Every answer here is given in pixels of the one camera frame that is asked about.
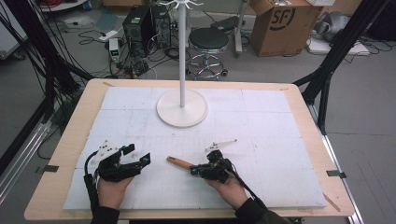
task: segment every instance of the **white stand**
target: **white stand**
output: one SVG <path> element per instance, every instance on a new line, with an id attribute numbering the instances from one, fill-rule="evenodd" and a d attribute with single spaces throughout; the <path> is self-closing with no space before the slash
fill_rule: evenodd
<path id="1" fill-rule="evenodd" d="M 189 7 L 187 4 L 190 0 L 174 0 L 171 3 L 174 2 L 177 3 L 178 8 L 180 94 L 177 94 L 177 91 L 164 94 L 158 101 L 157 113 L 169 125 L 188 128 L 204 120 L 207 115 L 207 102 L 197 91 L 188 90 L 186 94 L 186 7 Z"/>

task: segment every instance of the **person's right hand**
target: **person's right hand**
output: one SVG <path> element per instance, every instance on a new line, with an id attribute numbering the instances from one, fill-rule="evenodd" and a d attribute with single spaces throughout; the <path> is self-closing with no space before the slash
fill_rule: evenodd
<path id="1" fill-rule="evenodd" d="M 230 176 L 224 184 L 216 180 L 205 179 L 207 184 L 218 191 L 221 198 L 234 210 L 238 210 L 248 199 L 244 187 L 233 176 Z"/>

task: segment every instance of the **stool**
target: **stool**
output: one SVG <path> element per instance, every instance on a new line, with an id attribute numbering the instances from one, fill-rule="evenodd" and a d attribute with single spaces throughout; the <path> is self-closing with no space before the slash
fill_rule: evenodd
<path id="1" fill-rule="evenodd" d="M 222 61 L 211 54 L 226 50 L 228 42 L 228 36 L 218 29 L 193 30 L 189 36 L 189 46 L 203 54 L 190 59 L 187 73 L 194 74 L 194 80 L 198 77 L 215 77 L 219 81 L 219 75 L 227 76 L 228 71 L 224 69 Z"/>

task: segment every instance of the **power strip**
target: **power strip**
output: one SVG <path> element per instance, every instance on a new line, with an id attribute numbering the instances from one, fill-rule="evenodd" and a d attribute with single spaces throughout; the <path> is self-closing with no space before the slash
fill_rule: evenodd
<path id="1" fill-rule="evenodd" d="M 107 41 L 111 36 L 116 35 L 117 31 L 110 31 L 106 34 L 106 36 L 99 36 L 99 39 L 102 41 Z"/>

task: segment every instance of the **stool wheel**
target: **stool wheel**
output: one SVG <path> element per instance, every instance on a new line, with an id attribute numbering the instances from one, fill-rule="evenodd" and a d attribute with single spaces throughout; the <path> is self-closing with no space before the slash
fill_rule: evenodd
<path id="1" fill-rule="evenodd" d="M 227 76 L 227 75 L 228 75 L 228 70 L 227 70 L 227 69 L 223 69 L 223 70 L 221 71 L 221 75 L 222 75 L 223 77 Z"/>

